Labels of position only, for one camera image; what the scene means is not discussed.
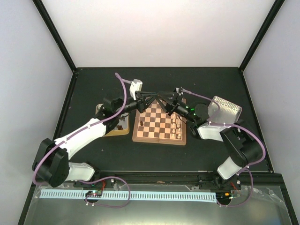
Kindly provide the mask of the yellow metal tin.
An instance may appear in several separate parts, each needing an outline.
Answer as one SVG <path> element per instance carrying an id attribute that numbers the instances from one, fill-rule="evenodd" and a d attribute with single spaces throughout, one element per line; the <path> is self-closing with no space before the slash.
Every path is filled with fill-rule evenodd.
<path id="1" fill-rule="evenodd" d="M 110 116 L 113 116 L 115 113 L 116 112 L 112 112 L 111 110 L 106 109 L 103 104 L 98 104 L 96 106 L 95 117 L 99 120 L 104 120 Z M 106 124 L 107 128 L 109 128 L 109 126 L 116 125 L 105 136 L 127 135 L 130 131 L 129 113 L 119 114 L 117 117 L 114 117 L 111 120 L 104 122 L 104 124 Z"/>

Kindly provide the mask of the controller board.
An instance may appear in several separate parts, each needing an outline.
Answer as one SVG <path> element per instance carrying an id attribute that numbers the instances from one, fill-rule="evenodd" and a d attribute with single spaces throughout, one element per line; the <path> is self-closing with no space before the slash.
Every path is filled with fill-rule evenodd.
<path id="1" fill-rule="evenodd" d="M 91 190 L 86 193 L 86 197 L 97 197 L 100 198 L 102 196 L 101 190 Z"/>
<path id="2" fill-rule="evenodd" d="M 235 196 L 233 193 L 230 192 L 221 192 L 221 193 L 216 193 L 216 198 L 217 199 L 233 199 Z"/>

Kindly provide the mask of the black frame post right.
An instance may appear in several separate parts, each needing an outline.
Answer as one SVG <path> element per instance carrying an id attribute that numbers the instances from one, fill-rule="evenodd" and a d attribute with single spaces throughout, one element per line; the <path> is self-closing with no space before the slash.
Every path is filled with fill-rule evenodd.
<path id="1" fill-rule="evenodd" d="M 271 26 L 272 22 L 276 18 L 278 12 L 280 11 L 283 3 L 285 0 L 275 0 L 270 8 L 266 18 L 264 19 L 261 27 L 259 28 L 258 33 L 256 34 L 250 48 L 248 49 L 242 63 L 239 66 L 239 71 L 244 72 L 247 65 L 251 61 L 254 53 L 256 52 L 258 46 L 260 45 L 261 41 L 263 40 L 265 34 L 267 33 L 269 27 Z"/>

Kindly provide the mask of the right controller board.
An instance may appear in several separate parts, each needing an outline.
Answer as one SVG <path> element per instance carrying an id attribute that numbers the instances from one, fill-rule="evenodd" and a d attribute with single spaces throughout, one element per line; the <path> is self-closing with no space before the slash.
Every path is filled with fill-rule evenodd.
<path id="1" fill-rule="evenodd" d="M 233 193 L 230 192 L 221 192 L 221 193 L 216 193 L 216 198 L 217 199 L 233 199 L 235 196 Z"/>

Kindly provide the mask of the wooden chess board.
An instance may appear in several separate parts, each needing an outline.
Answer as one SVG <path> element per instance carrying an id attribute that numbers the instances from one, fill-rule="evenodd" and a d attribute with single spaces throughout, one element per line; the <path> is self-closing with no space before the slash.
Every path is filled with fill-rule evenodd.
<path id="1" fill-rule="evenodd" d="M 136 112 L 135 123 L 132 140 L 141 143 L 159 143 L 170 145 L 186 145 L 187 143 L 187 127 L 186 119 L 177 113 L 168 115 L 165 113 L 157 101 L 154 101 L 144 112 Z M 177 131 L 177 127 L 181 126 L 181 134 L 172 133 L 172 129 Z"/>

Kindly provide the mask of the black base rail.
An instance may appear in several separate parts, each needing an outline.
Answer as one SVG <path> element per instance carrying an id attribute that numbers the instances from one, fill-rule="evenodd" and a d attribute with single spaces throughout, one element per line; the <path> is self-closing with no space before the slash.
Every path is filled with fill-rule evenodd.
<path id="1" fill-rule="evenodd" d="M 248 172 L 242 172 L 240 175 L 234 175 L 231 178 L 224 180 L 217 172 L 101 172 L 95 171 L 92 176 L 78 175 L 73 178 L 68 178 L 66 174 L 61 174 L 57 178 L 54 176 L 49 178 L 42 178 L 41 175 L 33 177 L 33 183 L 36 185 L 50 185 L 55 188 L 64 182 L 73 182 L 75 187 L 100 188 L 102 181 L 104 180 L 107 187 L 113 185 L 113 183 L 127 182 L 128 184 L 171 184 L 171 185 L 192 185 L 198 186 L 200 189 L 209 190 L 230 190 L 236 187 L 241 189 L 242 185 L 250 186 L 285 186 L 284 180 L 279 173 L 270 172 L 255 172 L 249 174 Z"/>

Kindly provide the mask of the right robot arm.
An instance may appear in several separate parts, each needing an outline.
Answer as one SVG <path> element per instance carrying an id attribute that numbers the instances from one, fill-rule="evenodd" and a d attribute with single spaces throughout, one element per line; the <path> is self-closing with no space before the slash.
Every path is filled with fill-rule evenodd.
<path id="1" fill-rule="evenodd" d="M 193 136 L 203 140 L 222 142 L 228 158 L 216 169 L 213 175 L 214 186 L 223 189 L 230 184 L 230 178 L 263 161 L 266 149 L 263 142 L 247 128 L 247 123 L 230 116 L 221 109 L 220 103 L 211 100 L 187 105 L 183 102 L 185 89 L 173 92 L 160 91 L 157 101 L 163 110 L 172 115 L 177 113 L 187 120 Z"/>

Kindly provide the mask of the black frame post left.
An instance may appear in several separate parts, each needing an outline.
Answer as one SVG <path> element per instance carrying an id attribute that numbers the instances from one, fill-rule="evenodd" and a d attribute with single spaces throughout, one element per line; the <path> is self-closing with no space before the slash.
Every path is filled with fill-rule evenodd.
<path id="1" fill-rule="evenodd" d="M 42 0 L 33 0 L 32 1 L 38 10 L 39 14 L 41 15 L 45 25 L 47 26 L 50 34 L 52 35 L 56 45 L 58 46 L 60 52 L 62 53 L 66 63 L 68 64 L 69 68 L 72 72 L 76 71 L 77 67 L 75 66 L 59 32 L 56 29 L 56 26 L 54 25 L 44 3 Z"/>

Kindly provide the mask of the black frame post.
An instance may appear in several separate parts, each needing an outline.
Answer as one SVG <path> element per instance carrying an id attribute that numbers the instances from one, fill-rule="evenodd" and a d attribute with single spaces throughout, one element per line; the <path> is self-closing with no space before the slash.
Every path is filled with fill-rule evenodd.
<path id="1" fill-rule="evenodd" d="M 41 15 L 45 25 L 47 26 L 50 34 L 52 35 L 56 45 L 58 46 L 60 52 L 62 53 L 66 63 L 68 64 L 69 68 L 72 72 L 76 71 L 77 67 L 75 66 L 59 32 L 56 29 L 56 26 L 54 25 L 44 3 L 42 0 L 33 0 L 32 1 L 38 10 L 39 14 Z"/>
<path id="2" fill-rule="evenodd" d="M 259 28 L 258 33 L 256 34 L 250 48 L 248 49 L 242 63 L 239 66 L 239 71 L 244 72 L 247 65 L 251 61 L 254 53 L 256 52 L 258 46 L 260 45 L 261 41 L 263 40 L 265 34 L 267 33 L 269 27 L 271 26 L 272 22 L 276 18 L 278 12 L 280 11 L 283 3 L 285 0 L 275 0 L 270 8 L 266 18 L 264 19 L 261 27 Z"/>

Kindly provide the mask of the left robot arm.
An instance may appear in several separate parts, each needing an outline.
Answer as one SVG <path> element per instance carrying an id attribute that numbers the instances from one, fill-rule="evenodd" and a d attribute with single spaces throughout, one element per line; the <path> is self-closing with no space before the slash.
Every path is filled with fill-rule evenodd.
<path id="1" fill-rule="evenodd" d="M 38 185 L 36 178 L 40 178 L 54 188 L 65 181 L 79 180 L 96 187 L 101 180 L 96 169 L 88 163 L 72 163 L 70 159 L 92 141 L 114 130 L 123 114 L 135 110 L 144 112 L 156 96 L 154 92 L 137 91 L 135 97 L 105 100 L 85 125 L 54 141 L 44 139 L 32 165 L 33 182 Z"/>

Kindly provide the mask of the left controller board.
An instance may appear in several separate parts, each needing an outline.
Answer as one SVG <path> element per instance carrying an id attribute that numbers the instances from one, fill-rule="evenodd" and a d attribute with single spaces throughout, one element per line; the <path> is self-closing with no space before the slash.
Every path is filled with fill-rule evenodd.
<path id="1" fill-rule="evenodd" d="M 97 197 L 100 198 L 102 196 L 101 190 L 91 190 L 86 193 L 86 197 Z"/>

